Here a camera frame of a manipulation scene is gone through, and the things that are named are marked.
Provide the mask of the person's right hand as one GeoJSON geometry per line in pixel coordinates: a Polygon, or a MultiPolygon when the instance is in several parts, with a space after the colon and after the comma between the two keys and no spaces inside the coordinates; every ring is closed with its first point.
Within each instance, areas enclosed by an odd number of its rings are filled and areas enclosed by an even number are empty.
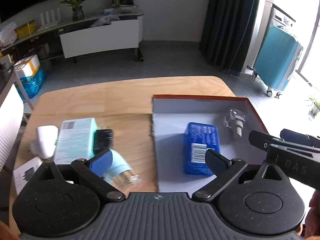
{"type": "Polygon", "coordinates": [[[310,203],[310,210],[305,219],[305,239],[319,239],[319,191],[315,191],[310,203]]]}

